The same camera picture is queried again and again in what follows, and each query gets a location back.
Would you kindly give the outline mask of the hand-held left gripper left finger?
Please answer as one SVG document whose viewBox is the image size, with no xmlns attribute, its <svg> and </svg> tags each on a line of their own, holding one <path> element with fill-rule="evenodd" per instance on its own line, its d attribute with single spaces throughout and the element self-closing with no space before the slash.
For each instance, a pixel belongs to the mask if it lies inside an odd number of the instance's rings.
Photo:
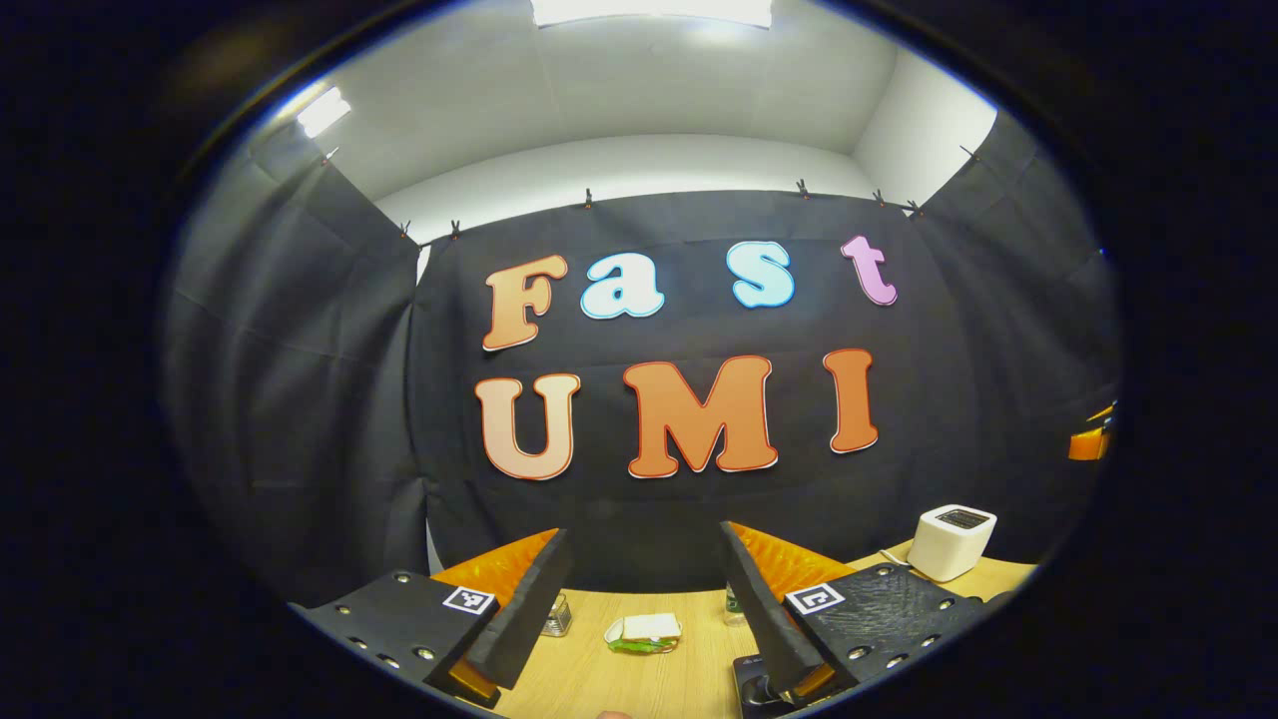
<svg viewBox="0 0 1278 719">
<path fill-rule="evenodd" d="M 389 677 L 491 710 L 518 683 L 573 568 L 552 527 L 426 576 L 390 570 L 291 612 Z"/>
</svg>

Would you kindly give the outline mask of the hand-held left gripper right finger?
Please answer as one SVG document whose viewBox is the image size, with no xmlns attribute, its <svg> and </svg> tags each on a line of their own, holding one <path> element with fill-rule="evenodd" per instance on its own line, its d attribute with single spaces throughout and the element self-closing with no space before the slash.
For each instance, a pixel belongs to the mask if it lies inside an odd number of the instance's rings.
<svg viewBox="0 0 1278 719">
<path fill-rule="evenodd" d="M 718 533 L 726 581 L 773 691 L 796 708 L 918 664 L 999 607 L 891 561 L 851 570 L 731 520 Z"/>
</svg>

